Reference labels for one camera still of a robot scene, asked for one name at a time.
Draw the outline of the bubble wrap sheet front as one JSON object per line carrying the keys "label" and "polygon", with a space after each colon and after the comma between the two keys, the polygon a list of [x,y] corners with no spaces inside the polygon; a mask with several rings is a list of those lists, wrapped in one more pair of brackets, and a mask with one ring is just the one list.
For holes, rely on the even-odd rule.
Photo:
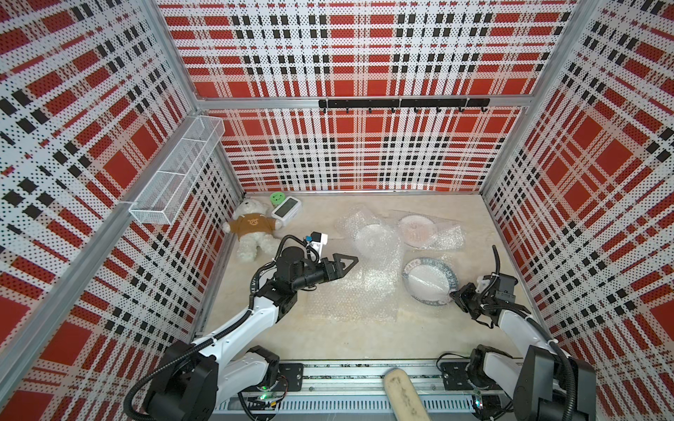
{"label": "bubble wrap sheet front", "polygon": [[396,275],[357,269],[344,278],[321,284],[308,295],[308,316],[334,321],[395,321],[398,316]]}

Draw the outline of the green rimmed plate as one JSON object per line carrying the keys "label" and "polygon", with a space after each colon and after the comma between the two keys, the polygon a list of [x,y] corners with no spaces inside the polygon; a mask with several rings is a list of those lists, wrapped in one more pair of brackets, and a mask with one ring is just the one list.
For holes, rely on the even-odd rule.
{"label": "green rimmed plate", "polygon": [[444,306],[459,282],[454,270],[445,261],[430,257],[410,260],[402,269],[402,280],[408,294],[429,306]]}

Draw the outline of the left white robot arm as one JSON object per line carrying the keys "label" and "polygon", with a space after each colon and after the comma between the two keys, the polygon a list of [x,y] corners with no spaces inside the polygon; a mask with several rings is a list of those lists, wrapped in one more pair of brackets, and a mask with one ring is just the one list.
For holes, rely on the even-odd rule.
{"label": "left white robot arm", "polygon": [[207,420],[223,399],[249,387],[273,388],[279,358],[250,342],[290,312],[298,293],[344,278],[359,261],[321,256],[325,237],[284,236],[273,259],[252,276],[247,307],[212,333],[171,345],[126,393],[124,413],[133,420]]}

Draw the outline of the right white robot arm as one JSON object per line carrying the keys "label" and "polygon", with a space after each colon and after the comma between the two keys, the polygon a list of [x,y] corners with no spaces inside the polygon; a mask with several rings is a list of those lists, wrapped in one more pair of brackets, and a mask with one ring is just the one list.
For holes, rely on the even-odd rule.
{"label": "right white robot arm", "polygon": [[449,296],[472,320],[487,317],[517,347],[523,362],[494,347],[479,345],[466,373],[477,389],[497,386],[511,399],[518,420],[596,419],[595,371],[571,357],[514,296],[518,280],[493,272]]}

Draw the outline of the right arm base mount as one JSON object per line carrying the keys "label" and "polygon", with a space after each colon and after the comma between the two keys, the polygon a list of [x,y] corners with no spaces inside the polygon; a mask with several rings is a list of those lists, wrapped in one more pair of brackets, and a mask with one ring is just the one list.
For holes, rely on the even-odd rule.
{"label": "right arm base mount", "polygon": [[467,392],[470,408],[477,420],[500,420],[514,413],[512,400],[502,393],[496,382],[472,368],[468,360],[442,359],[435,362],[445,391]]}

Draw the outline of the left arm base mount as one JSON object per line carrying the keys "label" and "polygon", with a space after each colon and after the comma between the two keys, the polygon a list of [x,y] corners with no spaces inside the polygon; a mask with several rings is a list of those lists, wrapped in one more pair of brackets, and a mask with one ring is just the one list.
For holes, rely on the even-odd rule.
{"label": "left arm base mount", "polygon": [[269,368],[263,380],[234,396],[230,408],[241,408],[253,419],[272,419],[291,392],[301,391],[305,365],[281,362]]}

